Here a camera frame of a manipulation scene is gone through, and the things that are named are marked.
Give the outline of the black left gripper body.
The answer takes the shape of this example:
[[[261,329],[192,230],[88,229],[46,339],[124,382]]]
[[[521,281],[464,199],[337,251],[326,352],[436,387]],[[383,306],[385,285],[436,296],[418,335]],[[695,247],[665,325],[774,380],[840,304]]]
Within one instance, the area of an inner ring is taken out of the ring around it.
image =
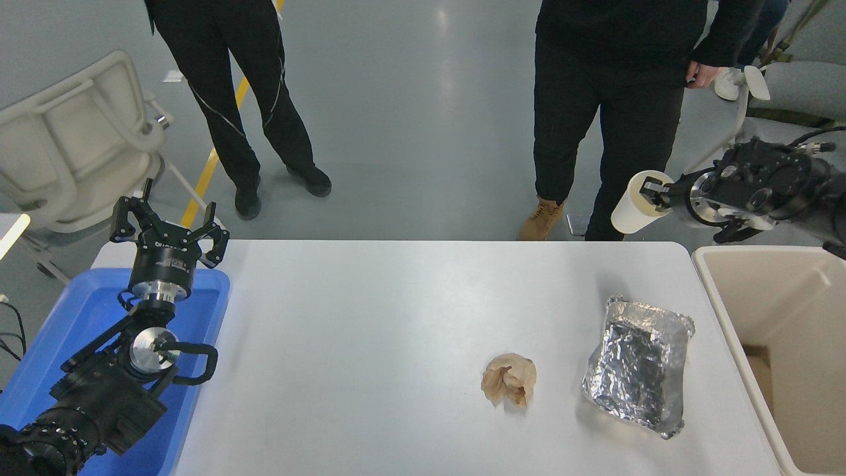
[[[179,226],[140,232],[129,285],[161,281],[193,286],[196,263],[202,251],[197,241],[190,240],[190,233]]]

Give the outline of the person's left hand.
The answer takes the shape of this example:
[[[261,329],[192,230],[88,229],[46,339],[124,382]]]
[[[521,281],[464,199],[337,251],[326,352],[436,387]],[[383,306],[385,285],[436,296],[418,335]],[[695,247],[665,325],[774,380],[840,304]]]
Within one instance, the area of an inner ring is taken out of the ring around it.
[[[714,81],[721,70],[722,67],[710,66],[691,60],[686,70],[685,87],[687,89],[704,89]]]

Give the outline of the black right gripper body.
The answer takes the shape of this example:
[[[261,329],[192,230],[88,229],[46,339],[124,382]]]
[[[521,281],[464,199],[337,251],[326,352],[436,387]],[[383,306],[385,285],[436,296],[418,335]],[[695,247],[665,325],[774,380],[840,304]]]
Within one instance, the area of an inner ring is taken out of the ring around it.
[[[692,214],[690,193],[699,173],[682,174],[673,183],[665,185],[664,205],[674,213]]]

